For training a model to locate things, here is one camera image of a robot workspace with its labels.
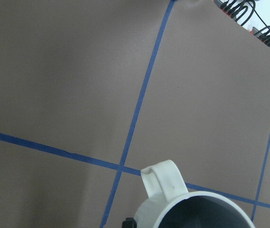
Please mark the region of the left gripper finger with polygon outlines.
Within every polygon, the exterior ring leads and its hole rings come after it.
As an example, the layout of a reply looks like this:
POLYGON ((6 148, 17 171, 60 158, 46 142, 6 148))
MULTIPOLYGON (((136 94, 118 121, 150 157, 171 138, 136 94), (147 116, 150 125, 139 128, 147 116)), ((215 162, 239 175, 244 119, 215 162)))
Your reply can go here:
POLYGON ((136 221, 134 218, 126 218, 122 222, 122 228, 136 228, 136 221))

